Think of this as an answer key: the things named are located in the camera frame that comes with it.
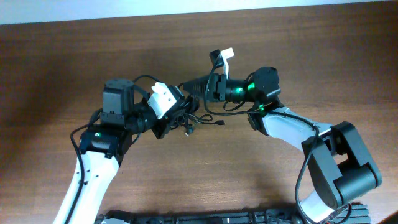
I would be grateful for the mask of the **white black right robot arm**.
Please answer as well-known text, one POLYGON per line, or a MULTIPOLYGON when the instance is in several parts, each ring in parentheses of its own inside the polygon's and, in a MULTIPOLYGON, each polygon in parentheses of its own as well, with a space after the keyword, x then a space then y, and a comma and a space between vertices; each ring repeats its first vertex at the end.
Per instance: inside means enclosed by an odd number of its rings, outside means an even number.
POLYGON ((304 223, 325 223, 341 208, 353 213, 352 200, 382 184, 382 175, 356 127, 299 116, 278 95, 278 71, 261 67, 244 80, 211 71, 182 83, 189 94, 209 102, 251 102, 245 111, 252 129, 289 143, 305 155, 295 184, 296 209, 304 223))

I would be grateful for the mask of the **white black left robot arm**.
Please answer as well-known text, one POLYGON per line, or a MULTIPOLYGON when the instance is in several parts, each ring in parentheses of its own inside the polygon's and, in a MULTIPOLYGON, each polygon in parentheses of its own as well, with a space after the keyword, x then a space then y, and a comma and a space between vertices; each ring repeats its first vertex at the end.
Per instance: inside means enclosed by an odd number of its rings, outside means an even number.
POLYGON ((196 98, 159 80, 151 93, 132 80, 108 80, 102 108, 78 128, 80 139, 72 142, 76 168, 54 222, 94 223, 110 183, 139 136, 151 130, 162 139, 197 109, 196 98))

